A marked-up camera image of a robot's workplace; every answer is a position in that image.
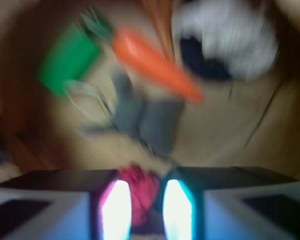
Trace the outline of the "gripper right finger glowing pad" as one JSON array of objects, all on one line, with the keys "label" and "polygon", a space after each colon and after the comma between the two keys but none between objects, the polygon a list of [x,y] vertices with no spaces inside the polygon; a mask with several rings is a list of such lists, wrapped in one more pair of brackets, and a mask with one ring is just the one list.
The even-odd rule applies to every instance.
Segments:
[{"label": "gripper right finger glowing pad", "polygon": [[300,180],[261,167],[176,167],[160,210],[169,240],[300,240]]}]

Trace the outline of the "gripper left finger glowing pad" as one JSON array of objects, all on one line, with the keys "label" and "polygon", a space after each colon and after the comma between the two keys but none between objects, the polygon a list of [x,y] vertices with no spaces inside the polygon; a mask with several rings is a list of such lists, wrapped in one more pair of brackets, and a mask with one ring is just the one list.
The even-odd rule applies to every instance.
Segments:
[{"label": "gripper left finger glowing pad", "polygon": [[129,184],[115,169],[37,170],[0,183],[0,240],[127,240]]}]

